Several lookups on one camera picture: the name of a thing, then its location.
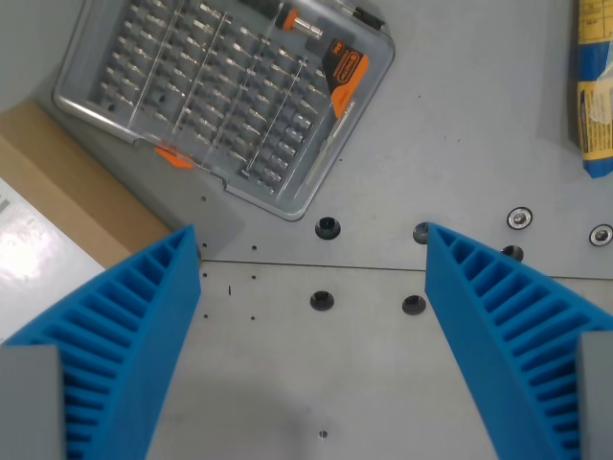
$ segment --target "bolt hole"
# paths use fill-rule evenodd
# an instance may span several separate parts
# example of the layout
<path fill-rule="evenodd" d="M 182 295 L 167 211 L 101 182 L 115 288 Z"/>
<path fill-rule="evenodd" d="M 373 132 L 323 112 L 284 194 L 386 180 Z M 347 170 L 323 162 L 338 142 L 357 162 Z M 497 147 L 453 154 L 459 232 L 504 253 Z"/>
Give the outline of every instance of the bolt hole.
<path fill-rule="evenodd" d="M 315 225 L 315 233 L 322 240 L 334 240 L 341 234 L 341 224 L 335 218 L 320 218 Z"/>
<path fill-rule="evenodd" d="M 317 311 L 328 311 L 334 306 L 334 296 L 326 290 L 320 290 L 310 296 L 310 305 Z"/>
<path fill-rule="evenodd" d="M 516 259 L 518 262 L 524 260 L 524 250 L 519 246 L 507 246 L 500 252 L 502 252 L 505 256 L 509 256 L 513 259 Z"/>
<path fill-rule="evenodd" d="M 611 241 L 613 241 L 613 227 L 610 225 L 599 225 L 590 232 L 590 243 L 594 246 L 606 246 Z"/>
<path fill-rule="evenodd" d="M 413 229 L 413 240 L 417 244 L 428 244 L 428 222 L 418 223 Z"/>
<path fill-rule="evenodd" d="M 420 295 L 411 295 L 402 302 L 402 311 L 410 315 L 423 313 L 425 307 L 425 300 Z"/>
<path fill-rule="evenodd" d="M 513 230 L 523 230 L 533 222 L 533 212 L 526 207 L 513 209 L 507 216 L 507 225 Z"/>

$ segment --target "small hole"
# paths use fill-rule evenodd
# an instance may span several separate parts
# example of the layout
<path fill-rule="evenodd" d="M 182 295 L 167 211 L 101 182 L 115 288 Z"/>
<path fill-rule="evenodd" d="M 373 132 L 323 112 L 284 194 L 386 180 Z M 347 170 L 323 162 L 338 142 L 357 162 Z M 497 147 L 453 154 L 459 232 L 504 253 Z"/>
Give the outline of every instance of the small hole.
<path fill-rule="evenodd" d="M 425 307 L 425 300 L 420 295 L 411 295 L 402 302 L 402 311 L 410 315 L 423 313 Z"/>
<path fill-rule="evenodd" d="M 317 311 L 328 311 L 334 306 L 334 296 L 326 290 L 320 290 L 311 295 L 310 305 Z"/>
<path fill-rule="evenodd" d="M 320 218 L 315 233 L 322 240 L 334 240 L 341 234 L 341 224 L 335 218 Z"/>
<path fill-rule="evenodd" d="M 515 245 L 507 246 L 500 252 L 502 252 L 505 256 L 509 256 L 517 260 L 518 262 L 521 262 L 524 260 L 524 250 L 519 246 L 515 246 Z"/>
<path fill-rule="evenodd" d="M 428 222 L 422 222 L 413 230 L 413 240 L 417 244 L 428 244 L 428 227 Z"/>

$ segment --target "plastic case lid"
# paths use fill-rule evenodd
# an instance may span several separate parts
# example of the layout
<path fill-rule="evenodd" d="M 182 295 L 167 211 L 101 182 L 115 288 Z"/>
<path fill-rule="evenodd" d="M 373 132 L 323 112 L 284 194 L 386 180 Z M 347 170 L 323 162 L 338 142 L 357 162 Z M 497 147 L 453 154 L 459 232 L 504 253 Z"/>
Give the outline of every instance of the plastic case lid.
<path fill-rule="evenodd" d="M 54 99 L 297 220 L 394 59 L 377 21 L 345 2 L 90 0 Z"/>

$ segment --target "brown cardboard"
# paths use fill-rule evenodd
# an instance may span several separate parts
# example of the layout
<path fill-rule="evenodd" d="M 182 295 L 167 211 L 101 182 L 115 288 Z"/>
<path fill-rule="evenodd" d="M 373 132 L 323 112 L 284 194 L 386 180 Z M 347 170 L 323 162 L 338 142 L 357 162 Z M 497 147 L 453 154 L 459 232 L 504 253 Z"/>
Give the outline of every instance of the brown cardboard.
<path fill-rule="evenodd" d="M 36 103 L 0 115 L 0 177 L 104 267 L 170 232 Z"/>

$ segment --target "silver washer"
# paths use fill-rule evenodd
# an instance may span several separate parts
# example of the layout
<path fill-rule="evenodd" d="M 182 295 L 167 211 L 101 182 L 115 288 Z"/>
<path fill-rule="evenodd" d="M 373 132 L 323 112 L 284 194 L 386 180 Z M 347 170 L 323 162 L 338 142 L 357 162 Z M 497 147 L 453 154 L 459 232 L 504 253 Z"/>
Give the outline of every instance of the silver washer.
<path fill-rule="evenodd" d="M 599 225 L 590 233 L 590 243 L 595 246 L 606 246 L 613 240 L 613 227 L 610 225 Z"/>
<path fill-rule="evenodd" d="M 507 216 L 507 225 L 513 230 L 523 230 L 533 222 L 533 212 L 528 208 L 515 208 Z"/>

